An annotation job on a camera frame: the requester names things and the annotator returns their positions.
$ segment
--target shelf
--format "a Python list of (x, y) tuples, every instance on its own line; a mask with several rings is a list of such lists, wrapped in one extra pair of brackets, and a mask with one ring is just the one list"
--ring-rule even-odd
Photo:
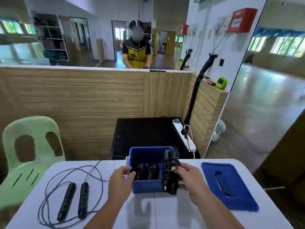
[(43, 38), (43, 39), (49, 39), (49, 40), (63, 40), (63, 38)]
[(42, 26), (42, 27), (48, 27), (48, 28), (60, 28), (59, 26)]
[(66, 51), (66, 50), (63, 50), (63, 49), (45, 49), (46, 51)]

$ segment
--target white table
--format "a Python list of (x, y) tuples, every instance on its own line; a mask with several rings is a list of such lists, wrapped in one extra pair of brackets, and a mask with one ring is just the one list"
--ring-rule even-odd
[[(279, 209), (275, 206), (269, 196), (257, 183), (248, 169), (239, 161), (234, 159), (181, 159), (181, 162), (189, 163), (198, 167), (201, 172), (202, 162), (214, 163), (229, 163), (235, 166), (237, 172), (243, 179), (253, 198), (259, 206), (258, 212), (247, 211), (232, 211), (235, 217), (242, 223), (246, 229), (264, 229), (264, 228), (291, 228), (287, 219), (282, 215)], [(74, 162), (58, 162), (52, 165), (37, 183), (31, 194), (21, 205), (18, 212), (10, 221), (6, 229), (16, 228), (47, 228), (38, 223), (37, 211), (44, 199), (44, 190), (50, 179), (57, 173), (70, 168), (77, 168), (82, 165), (95, 165), (98, 161), (74, 161)], [(125, 160), (116, 161), (101, 161), (97, 168), (100, 170), (102, 178), (109, 180), (114, 169), (125, 165)], [(51, 187), (54, 188), (56, 183), (60, 181), (67, 172), (58, 175), (55, 181), (51, 182)], [(86, 173), (81, 171), (73, 172), (68, 181), (75, 182), (77, 189), (72, 200), (72, 204), (67, 216), (68, 218), (77, 215), (78, 201), (80, 195), (80, 186), (84, 182)], [(90, 177), (89, 180), (89, 201), (88, 209), (91, 209), (96, 204), (101, 194), (101, 182)], [(59, 208), (62, 204), (63, 197), (67, 190), (67, 186), (59, 188), (49, 198), (50, 202), (50, 218), (51, 221), (57, 222), (56, 217)], [(106, 202), (108, 197), (108, 183), (104, 182), (104, 193), (97, 209), (100, 209)], [(71, 228), (83, 228), (94, 214), (88, 216), (84, 221), (76, 224)], [(151, 228), (151, 229), (170, 229), (170, 228), (206, 228), (198, 208), (189, 200), (188, 193), (178, 190), (176, 196), (171, 196), (167, 193), (151, 193), (151, 194), (130, 194), (128, 200), (123, 205), (113, 228), (119, 229), (136, 229), (136, 228)]]

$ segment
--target black table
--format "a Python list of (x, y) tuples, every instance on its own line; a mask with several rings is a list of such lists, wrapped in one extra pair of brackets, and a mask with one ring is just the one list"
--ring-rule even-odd
[[(176, 131), (173, 119), (118, 118), (111, 147), (112, 159), (124, 159), (131, 147), (144, 146), (172, 146), (179, 151), (180, 159), (193, 158)], [(200, 158), (198, 151), (195, 157)]]

